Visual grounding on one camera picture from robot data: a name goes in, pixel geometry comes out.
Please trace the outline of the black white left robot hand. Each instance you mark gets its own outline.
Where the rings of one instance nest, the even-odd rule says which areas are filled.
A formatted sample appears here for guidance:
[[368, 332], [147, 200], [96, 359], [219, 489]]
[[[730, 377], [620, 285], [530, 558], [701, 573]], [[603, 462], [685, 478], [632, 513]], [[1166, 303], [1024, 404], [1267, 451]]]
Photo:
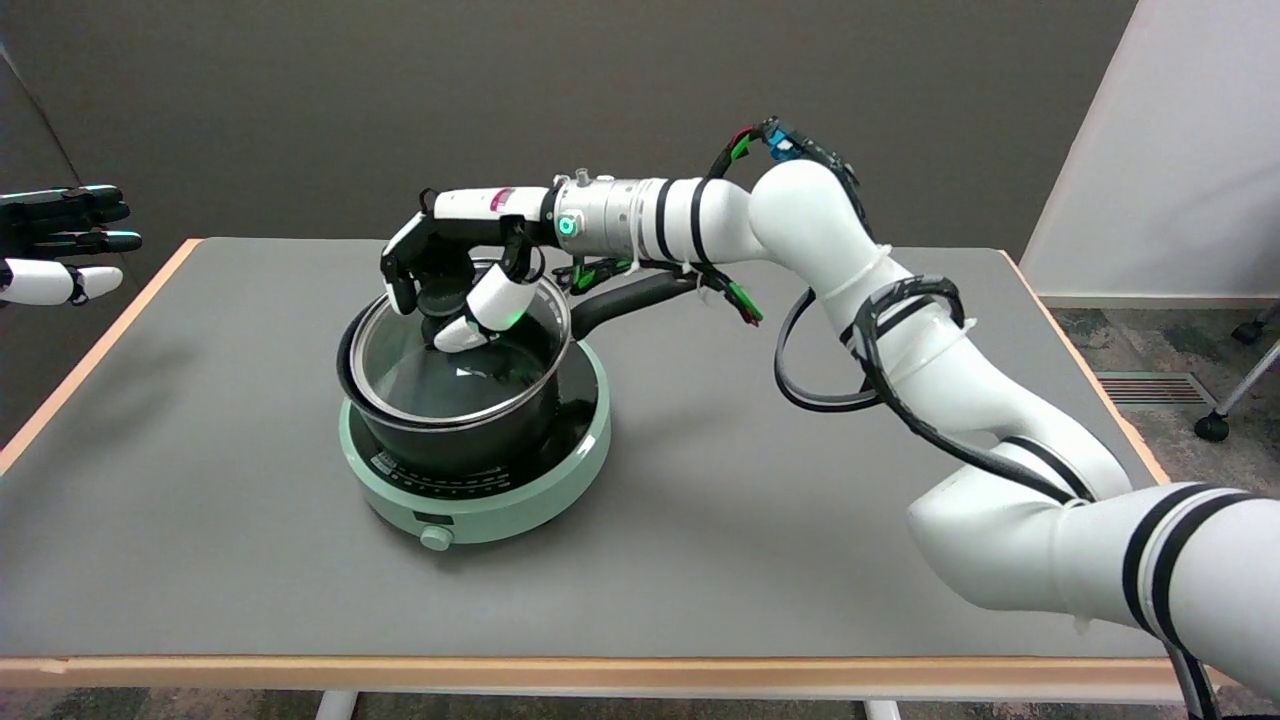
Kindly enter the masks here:
[[114, 184], [60, 187], [1, 196], [4, 304], [83, 306], [120, 287], [118, 266], [77, 266], [68, 258], [133, 252], [142, 238], [109, 225], [131, 215]]

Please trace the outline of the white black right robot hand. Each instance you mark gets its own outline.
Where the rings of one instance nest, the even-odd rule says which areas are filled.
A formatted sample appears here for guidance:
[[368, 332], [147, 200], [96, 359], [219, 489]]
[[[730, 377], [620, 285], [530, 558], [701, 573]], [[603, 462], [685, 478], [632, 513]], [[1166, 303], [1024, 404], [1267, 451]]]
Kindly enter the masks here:
[[489, 345], [516, 325], [545, 270], [549, 190], [424, 190], [415, 214], [381, 251], [390, 307], [428, 319], [444, 354]]

